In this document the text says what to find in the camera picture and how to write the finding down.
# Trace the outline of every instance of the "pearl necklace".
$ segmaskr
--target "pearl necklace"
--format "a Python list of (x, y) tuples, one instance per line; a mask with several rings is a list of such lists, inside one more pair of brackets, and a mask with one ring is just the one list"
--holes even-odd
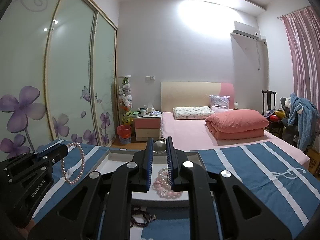
[(80, 173), (79, 175), (76, 177), (76, 179), (74, 179), (73, 181), (70, 181), (70, 179), (67, 178), (67, 173), (66, 173), (66, 169), (64, 167), (64, 158), (62, 158), (61, 160), (61, 170), (62, 170), (62, 174), (63, 174), (63, 177), (64, 179), (66, 180), (66, 182), (70, 185), (74, 185), (76, 184), (82, 177), (83, 175), (83, 171), (84, 171), (84, 151), (83, 149), (81, 148), (80, 146), (80, 143), (68, 143), (67, 144), (67, 147), (70, 148), (72, 146), (76, 146), (79, 148), (79, 151), (80, 151), (80, 155), (81, 155), (81, 161), (82, 161), (82, 164), (81, 164), (81, 170), (80, 170)]
[(152, 185), (152, 188), (157, 191), (161, 198), (175, 199), (181, 197), (182, 192), (173, 192), (170, 183), (168, 182), (168, 168), (162, 168), (158, 172), (158, 177)]

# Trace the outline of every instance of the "wooden floor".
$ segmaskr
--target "wooden floor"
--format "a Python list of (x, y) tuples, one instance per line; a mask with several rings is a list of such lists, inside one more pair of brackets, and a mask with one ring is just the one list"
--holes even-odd
[(122, 148), (122, 149), (131, 149), (131, 150), (144, 150), (147, 146), (146, 142), (137, 142), (136, 137), (131, 137), (131, 143), (121, 144), (119, 137), (113, 142), (111, 148)]

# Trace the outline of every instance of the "nightstand drawer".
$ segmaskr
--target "nightstand drawer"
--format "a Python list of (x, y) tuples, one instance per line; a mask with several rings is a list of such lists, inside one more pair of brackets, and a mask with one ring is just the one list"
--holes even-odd
[(135, 118), (134, 126), (137, 129), (155, 129), (160, 128), (160, 118)]
[(159, 138), (160, 129), (137, 129), (136, 128), (136, 137), (156, 137)]

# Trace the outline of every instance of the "nightstand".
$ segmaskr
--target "nightstand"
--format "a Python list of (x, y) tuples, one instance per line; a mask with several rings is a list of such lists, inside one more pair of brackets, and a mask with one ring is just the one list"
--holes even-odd
[(136, 138), (138, 142), (146, 142), (148, 138), (158, 140), (160, 135), (160, 121), (161, 115), (134, 118), (134, 126), (136, 129)]

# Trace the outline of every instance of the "curtain rod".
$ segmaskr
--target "curtain rod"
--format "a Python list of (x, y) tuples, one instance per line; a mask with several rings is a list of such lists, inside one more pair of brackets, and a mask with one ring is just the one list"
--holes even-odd
[(295, 12), (298, 12), (298, 11), (301, 11), (301, 10), (303, 10), (303, 9), (305, 9), (305, 8), (308, 8), (308, 7), (311, 7), (311, 5), (305, 6), (305, 7), (303, 7), (303, 8), (300, 8), (300, 9), (298, 9), (298, 10), (292, 11), (292, 12), (290, 12), (290, 13), (287, 13), (287, 14), (285, 14), (285, 15), (279, 16), (279, 17), (277, 17), (277, 18), (278, 18), (278, 20), (279, 20), (279, 19), (280, 19), (281, 17), (283, 17), (283, 16), (287, 16), (287, 15), (289, 15), (289, 14), (292, 14), (292, 13), (295, 13)]

